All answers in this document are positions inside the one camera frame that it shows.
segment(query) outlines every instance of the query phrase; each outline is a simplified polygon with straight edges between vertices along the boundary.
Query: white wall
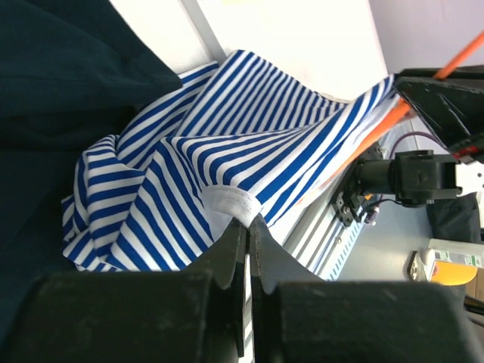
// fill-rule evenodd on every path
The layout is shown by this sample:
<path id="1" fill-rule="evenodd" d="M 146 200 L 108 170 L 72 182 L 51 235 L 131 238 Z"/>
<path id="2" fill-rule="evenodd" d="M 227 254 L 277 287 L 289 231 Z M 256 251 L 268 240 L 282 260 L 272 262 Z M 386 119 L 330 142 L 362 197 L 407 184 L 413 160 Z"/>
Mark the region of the white wall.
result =
<path id="1" fill-rule="evenodd" d="M 389 72 L 441 67 L 484 29 L 483 0 L 370 0 Z M 484 48 L 467 62 L 484 64 Z"/>

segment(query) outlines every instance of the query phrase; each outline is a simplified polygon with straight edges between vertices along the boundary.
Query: folded garment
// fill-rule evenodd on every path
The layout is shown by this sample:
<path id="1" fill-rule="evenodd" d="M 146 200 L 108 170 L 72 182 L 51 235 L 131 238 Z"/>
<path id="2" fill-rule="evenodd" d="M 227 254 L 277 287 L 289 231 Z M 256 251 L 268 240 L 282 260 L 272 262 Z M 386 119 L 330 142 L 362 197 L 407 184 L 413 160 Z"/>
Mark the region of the folded garment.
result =
<path id="1" fill-rule="evenodd" d="M 345 104 L 248 51 L 181 80 L 79 159 L 63 225 L 80 270 L 178 270 L 232 217 L 248 227 L 261 213 L 271 226 L 396 103 L 392 76 Z"/>

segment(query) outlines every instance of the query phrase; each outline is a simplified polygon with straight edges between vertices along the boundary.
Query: purple cable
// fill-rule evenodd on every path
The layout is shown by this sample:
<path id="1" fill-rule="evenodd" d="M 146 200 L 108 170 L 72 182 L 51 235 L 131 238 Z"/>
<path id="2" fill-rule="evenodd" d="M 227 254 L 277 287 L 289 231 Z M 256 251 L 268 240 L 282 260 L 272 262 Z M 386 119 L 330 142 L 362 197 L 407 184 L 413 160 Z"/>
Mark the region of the purple cable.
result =
<path id="1" fill-rule="evenodd" d="M 396 147 L 400 144 L 400 142 L 402 142 L 402 140 L 406 139 L 408 136 L 422 136 L 424 138 L 428 138 L 429 140 L 432 140 L 432 141 L 436 142 L 437 144 L 441 145 L 439 140 L 437 140 L 437 138 L 435 136 L 433 136 L 431 134 L 427 134 L 426 132 L 422 132 L 422 131 L 408 132 L 408 133 L 400 136 L 397 139 L 397 141 L 395 141 L 395 144 L 393 145 L 392 150 L 390 151 L 390 156 L 389 156 L 390 159 L 393 158 L 393 155 L 395 154 Z"/>

